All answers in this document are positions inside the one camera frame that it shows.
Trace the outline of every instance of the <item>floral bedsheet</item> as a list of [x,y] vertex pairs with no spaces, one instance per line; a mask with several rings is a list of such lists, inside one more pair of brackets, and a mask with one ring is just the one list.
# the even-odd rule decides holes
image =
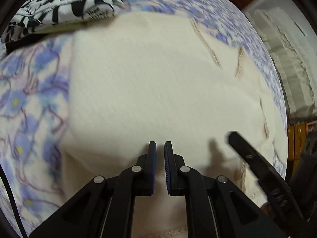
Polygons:
[[[150,11],[194,18],[230,46],[243,46],[262,72],[286,126],[282,88],[261,39],[227,0],[124,0],[121,13]],[[68,127],[72,34],[48,38],[6,56],[0,45],[0,164],[9,180],[27,234],[63,202],[59,140]],[[286,166],[274,157],[285,176]],[[18,231],[0,182],[0,207]]]

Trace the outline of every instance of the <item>mattress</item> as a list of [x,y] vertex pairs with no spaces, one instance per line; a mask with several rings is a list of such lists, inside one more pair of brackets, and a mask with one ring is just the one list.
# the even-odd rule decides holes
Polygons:
[[[242,46],[261,71],[286,131],[283,92],[270,55],[251,24],[227,0],[123,0],[121,13],[147,11],[193,18],[208,34]],[[72,34],[47,38],[6,56],[0,47],[0,163],[27,234],[63,202],[59,142],[68,127]],[[274,167],[285,177],[286,158]],[[0,207],[17,230],[3,184]]]

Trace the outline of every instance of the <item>black cable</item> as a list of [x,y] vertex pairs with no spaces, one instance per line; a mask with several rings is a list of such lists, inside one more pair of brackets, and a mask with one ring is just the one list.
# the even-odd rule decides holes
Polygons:
[[5,187],[6,191],[7,191],[7,194],[8,194],[9,200],[10,200],[10,204],[11,204],[11,207],[12,207],[12,211],[13,211],[15,220],[16,220],[16,222],[18,224],[19,230],[20,230],[20,232],[22,234],[22,237],[23,238],[28,238],[28,236],[27,236],[27,234],[25,232],[25,229],[23,227],[22,220],[20,218],[18,208],[17,208],[15,200],[14,200],[13,193],[12,193],[12,190],[10,188],[9,181],[8,181],[7,177],[5,176],[5,173],[4,173],[1,165],[0,165],[0,178],[1,178],[1,180],[2,180],[2,182],[4,184],[4,187]]

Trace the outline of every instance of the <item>blue floral fabric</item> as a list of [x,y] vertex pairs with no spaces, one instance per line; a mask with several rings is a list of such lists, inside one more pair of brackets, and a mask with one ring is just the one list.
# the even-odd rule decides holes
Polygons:
[[[243,46],[262,72],[286,126],[281,85],[261,39],[227,0],[123,0],[121,13],[148,11],[194,18],[230,46]],[[6,56],[0,45],[0,164],[9,180],[27,234],[64,201],[59,141],[68,127],[72,35],[48,38]],[[286,167],[275,155],[274,167]],[[0,182],[0,207],[18,231]]]

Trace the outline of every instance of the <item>black and white shirt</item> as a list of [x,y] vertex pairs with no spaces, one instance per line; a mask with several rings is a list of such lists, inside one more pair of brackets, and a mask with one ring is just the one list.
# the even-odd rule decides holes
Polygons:
[[51,25],[112,17],[122,5],[122,0],[27,0],[2,34],[2,42],[18,41]]

